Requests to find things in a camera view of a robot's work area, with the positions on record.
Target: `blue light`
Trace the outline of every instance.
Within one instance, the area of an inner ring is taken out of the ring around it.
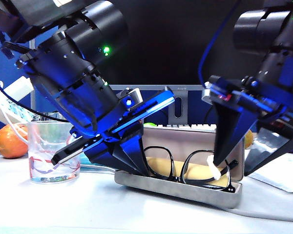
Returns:
[[[128,121],[127,123],[124,123],[123,125],[121,125],[118,128],[114,129],[112,131],[112,133],[116,133],[119,130],[131,125],[132,123],[134,123],[134,122],[136,122],[136,121],[138,121],[138,120],[140,120],[142,118],[145,118],[145,117],[157,112],[158,110],[163,109],[164,107],[168,106],[169,104],[173,103],[174,101],[175,101],[174,97],[170,97],[170,98],[166,99],[165,101],[162,101],[162,102],[158,103],[157,105],[153,106],[152,108],[150,108],[146,112],[144,112],[141,115],[133,118],[131,121]]]
[[[246,93],[242,93],[239,91],[233,91],[232,92],[234,95],[241,95],[245,98],[247,98],[248,100],[250,100],[251,102],[253,102],[254,104],[256,104],[256,106],[258,106],[259,108],[263,109],[264,111],[267,112],[272,112],[273,109],[267,105],[265,105],[264,103],[261,103],[258,99],[251,97],[250,95],[246,94]]]
[[[126,105],[127,105],[127,106],[131,106],[131,105],[132,105],[132,101],[131,101],[130,99],[128,99],[128,100],[126,101]]]

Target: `cable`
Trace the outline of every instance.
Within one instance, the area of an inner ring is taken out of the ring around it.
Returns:
[[[217,40],[219,34],[222,32],[222,30],[224,29],[224,27],[226,26],[227,22],[229,21],[229,19],[231,18],[231,16],[233,15],[233,13],[235,12],[236,8],[238,7],[238,5],[240,4],[241,0],[237,0],[235,2],[235,4],[233,5],[232,9],[229,11],[229,13],[226,15],[225,19],[223,20],[223,22],[221,23],[221,25],[218,27],[217,31],[215,32],[215,34],[213,35],[212,39],[210,40],[210,42],[208,43],[207,47],[205,48],[205,51],[201,57],[200,63],[199,63],[199,68],[198,68],[198,75],[199,75],[199,80],[201,82],[201,84],[203,85],[204,88],[206,88],[206,85],[204,83],[204,78],[203,78],[203,74],[202,74],[202,69],[203,69],[203,65],[204,62],[207,58],[207,55],[209,54],[212,46],[214,45],[215,41]]]
[[[159,113],[159,112],[161,112],[163,115],[165,115],[166,120],[167,120],[167,124],[168,124],[168,119],[169,119],[168,114],[163,110],[159,110],[157,113]],[[152,115],[146,117],[145,120],[144,120],[144,123],[148,123],[148,118],[151,118],[151,117],[152,117]]]
[[[14,124],[12,123],[12,121],[9,119],[8,115],[6,114],[6,112],[2,108],[1,108],[1,112],[2,112],[3,116],[5,117],[6,121],[8,121],[8,123],[10,124],[13,132],[18,136],[18,138],[22,142],[24,142],[26,145],[28,145],[28,141],[19,134],[19,132],[16,130]]]
[[[203,119],[203,124],[207,124],[207,118],[208,118],[210,112],[212,111],[213,107],[214,107],[214,106],[212,105],[212,106],[209,108],[209,110],[206,112],[206,114],[205,114],[205,116],[204,116],[204,119]]]
[[[45,114],[43,114],[43,113],[41,113],[41,112],[39,112],[39,111],[35,111],[35,110],[29,108],[29,107],[26,106],[26,105],[21,104],[20,102],[16,101],[16,100],[13,99],[12,97],[10,97],[10,96],[4,91],[4,89],[2,89],[1,87],[0,87],[0,91],[1,91],[1,92],[2,92],[2,93],[3,93],[8,99],[10,99],[12,102],[14,102],[15,104],[21,106],[22,108],[24,108],[24,109],[26,109],[26,110],[28,110],[28,111],[30,111],[30,112],[32,112],[32,113],[35,113],[35,114],[37,114],[37,115],[39,115],[39,116],[42,116],[42,117],[45,117],[45,118],[49,118],[49,119],[52,119],[52,120],[55,120],[55,121],[59,121],[59,122],[69,122],[69,121],[64,120],[64,119],[54,118],[54,117],[51,117],[51,116],[45,115]]]

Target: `glasses case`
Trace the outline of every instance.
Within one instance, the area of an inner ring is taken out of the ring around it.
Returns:
[[[187,156],[196,150],[213,150],[215,132],[148,126],[144,127],[142,139],[144,148],[163,146],[171,151],[174,160],[185,161]],[[228,162],[233,160],[238,162],[238,165],[230,171],[231,184],[235,188],[234,193],[133,175],[124,171],[115,172],[115,182],[128,187],[203,202],[217,207],[235,208],[239,204],[242,194],[242,184],[239,181],[242,180],[244,173],[243,141],[236,145],[227,160]],[[219,166],[225,168],[226,164],[223,162]]]

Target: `screw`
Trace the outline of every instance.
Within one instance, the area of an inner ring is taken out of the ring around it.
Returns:
[[[258,82],[256,80],[252,81],[251,86],[256,87],[258,85]]]
[[[22,59],[18,59],[18,60],[15,62],[14,66],[15,66],[17,69],[21,69],[21,68],[23,68],[24,64],[25,64],[25,62],[24,62]]]
[[[128,99],[128,100],[126,101],[126,105],[127,105],[127,106],[131,106],[131,105],[132,105],[132,101],[131,101],[130,99]]]

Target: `power strip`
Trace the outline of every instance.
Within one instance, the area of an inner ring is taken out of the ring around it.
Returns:
[[[0,91],[0,122],[8,124],[1,108],[6,112],[12,123],[30,122],[34,117],[33,113],[13,103]]]

